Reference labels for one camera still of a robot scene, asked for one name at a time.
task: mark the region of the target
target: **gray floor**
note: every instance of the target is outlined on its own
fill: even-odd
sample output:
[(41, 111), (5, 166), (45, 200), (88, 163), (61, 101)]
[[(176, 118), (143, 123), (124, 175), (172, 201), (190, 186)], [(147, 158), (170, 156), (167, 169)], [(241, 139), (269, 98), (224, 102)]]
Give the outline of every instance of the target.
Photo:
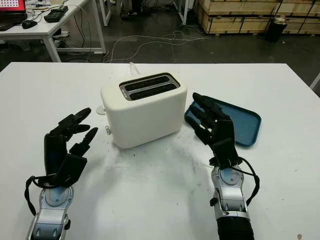
[[(83, 22), (86, 32), (86, 45), (89, 44), (89, 32), (86, 22)], [(70, 36), (66, 38), (68, 44), (80, 45), (81, 38), (75, 25), (69, 24)], [(125, 38), (117, 43), (113, 51), (113, 63), (286, 63), (306, 84), (310, 85), (320, 72), (320, 36), (309, 35), (283, 35), (278, 42), (272, 43), (264, 39), (263, 35), (220, 35), (211, 36), (208, 39), (188, 41), (185, 44), (181, 40), (165, 40), (166, 43), (180, 44), (170, 45), (166, 43), (148, 43), (161, 41), (140, 36), (173, 38), (174, 31), (181, 31), (185, 38), (193, 36), (203, 38), (199, 26), (192, 23), (191, 26), (181, 27), (181, 20), (175, 11), (161, 11), (146, 16), (137, 17), (132, 21), (121, 20), (118, 14), (111, 17), (108, 27), (103, 27), (105, 44), (109, 54), (105, 60), (109, 61), (112, 49), (117, 40)], [(181, 32), (176, 32), (175, 38), (183, 38)], [(92, 34), (92, 46), (98, 46), (98, 38)], [(19, 46), (11, 45), (6, 52), (0, 53), (0, 70), (10, 62), (50, 62), (51, 59), (46, 48), (38, 40), (30, 41), (31, 50), (22, 51)], [(60, 53), (62, 61), (85, 62), (87, 54)], [(93, 63), (101, 63), (101, 54), (90, 54), (88, 58)], [(316, 93), (320, 96), (320, 86)]]

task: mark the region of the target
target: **robotic hand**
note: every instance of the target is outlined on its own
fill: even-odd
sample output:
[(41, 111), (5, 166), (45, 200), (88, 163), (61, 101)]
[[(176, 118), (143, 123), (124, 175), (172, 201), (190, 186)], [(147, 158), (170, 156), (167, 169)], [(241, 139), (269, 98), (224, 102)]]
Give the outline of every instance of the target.
[[(186, 120), (197, 137), (205, 145), (209, 145), (214, 154), (209, 160), (209, 164), (214, 166), (211, 178), (215, 188), (210, 206), (214, 206), (219, 238), (254, 240), (247, 206), (259, 191), (259, 177), (248, 161), (237, 154), (231, 118), (209, 97), (198, 93), (193, 93), (192, 96), (203, 109), (202, 111), (193, 105), (190, 106), (190, 111), (200, 120), (200, 124), (189, 116)], [(252, 173), (240, 169), (239, 164), (242, 161), (248, 164)], [(244, 174), (253, 176), (255, 181), (255, 188), (247, 201), (242, 192)]]
[[(69, 153), (67, 141), (73, 134), (90, 129), (89, 125), (80, 124), (90, 112), (90, 108), (85, 108), (75, 115), (70, 114), (44, 136), (46, 176), (31, 176), (25, 183), (24, 197), (34, 215), (27, 240), (65, 239), (66, 230), (71, 225), (67, 210), (74, 197), (72, 185), (78, 181), (87, 164), (87, 159), (83, 155), (90, 148), (89, 144), (95, 137), (98, 128), (92, 128), (82, 142), (73, 145)], [(29, 186), (31, 183), (42, 188), (38, 213), (30, 201)]]

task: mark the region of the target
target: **toaster slot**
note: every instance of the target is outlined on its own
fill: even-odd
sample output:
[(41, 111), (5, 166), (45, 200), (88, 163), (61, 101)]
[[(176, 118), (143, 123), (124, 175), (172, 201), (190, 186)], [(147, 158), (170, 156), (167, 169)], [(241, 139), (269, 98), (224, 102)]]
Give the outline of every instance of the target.
[(153, 78), (150, 80), (143, 80), (143, 81), (128, 84), (124, 88), (127, 91), (133, 91), (133, 90), (153, 86), (156, 84), (162, 84), (162, 83), (169, 82), (169, 81), (170, 81), (170, 79), (167, 76), (159, 76), (157, 78)]
[(157, 86), (157, 87), (153, 87), (144, 91), (138, 91), (135, 93), (131, 93), (129, 96), (131, 98), (131, 100), (138, 100), (138, 99), (143, 99), (146, 97), (150, 97), (156, 94), (161, 94), (173, 89), (176, 89), (177, 86), (174, 85), (173, 83), (169, 83), (166, 85), (161, 85), (161, 86)]

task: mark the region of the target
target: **black trash bin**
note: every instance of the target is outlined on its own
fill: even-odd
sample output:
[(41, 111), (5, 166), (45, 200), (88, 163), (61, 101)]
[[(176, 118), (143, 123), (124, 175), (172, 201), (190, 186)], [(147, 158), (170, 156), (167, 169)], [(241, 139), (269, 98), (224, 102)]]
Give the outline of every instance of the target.
[(268, 31), (266, 32), (265, 39), (269, 42), (276, 42), (280, 38), (283, 30), (288, 24), (286, 19), (283, 17), (275, 17), (269, 25)]

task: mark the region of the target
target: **blue tray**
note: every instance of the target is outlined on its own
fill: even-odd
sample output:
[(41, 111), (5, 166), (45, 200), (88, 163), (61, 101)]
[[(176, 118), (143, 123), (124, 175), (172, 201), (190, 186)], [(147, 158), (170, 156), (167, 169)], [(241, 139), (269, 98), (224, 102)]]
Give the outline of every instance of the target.
[[(229, 115), (232, 119), (235, 142), (242, 146), (253, 145), (258, 137), (258, 132), (261, 125), (261, 117), (257, 113), (242, 107), (235, 106), (212, 97), (210, 97), (210, 99), (219, 105), (222, 108), (222, 111)], [(203, 109), (196, 104), (196, 102), (193, 102), (191, 105), (203, 111)], [(200, 120), (192, 114), (189, 108), (184, 114), (184, 119), (186, 119), (187, 116), (193, 118), (197, 123), (200, 123)]]

